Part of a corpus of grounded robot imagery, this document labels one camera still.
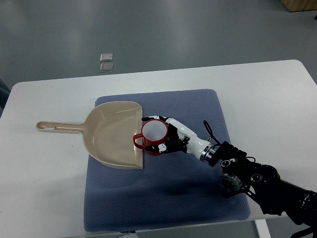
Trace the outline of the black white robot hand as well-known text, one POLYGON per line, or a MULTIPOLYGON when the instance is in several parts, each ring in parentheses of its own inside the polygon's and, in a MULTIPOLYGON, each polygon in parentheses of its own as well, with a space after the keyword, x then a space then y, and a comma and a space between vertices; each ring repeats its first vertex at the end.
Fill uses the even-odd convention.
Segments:
POLYGON ((164 121, 168 126, 168 136, 165 143, 146 147, 145 151, 149 154, 159 156, 182 151, 186 154, 194 155, 198 160, 210 161, 215 153, 215 149, 209 141, 200 139, 194 131, 176 119, 151 116, 142 118, 142 121, 145 123, 151 119, 164 121))

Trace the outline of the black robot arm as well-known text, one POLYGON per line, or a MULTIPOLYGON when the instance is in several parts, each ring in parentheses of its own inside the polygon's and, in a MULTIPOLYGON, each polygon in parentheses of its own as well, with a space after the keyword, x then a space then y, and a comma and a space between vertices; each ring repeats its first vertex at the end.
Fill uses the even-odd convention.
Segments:
POLYGON ((202 160, 212 167, 220 164, 224 198, 244 193, 260 206, 263 214, 286 213, 296 225, 308 226, 292 237, 317 236, 316 192, 282 180, 276 168, 257 163, 254 157, 227 141, 208 147, 202 160))

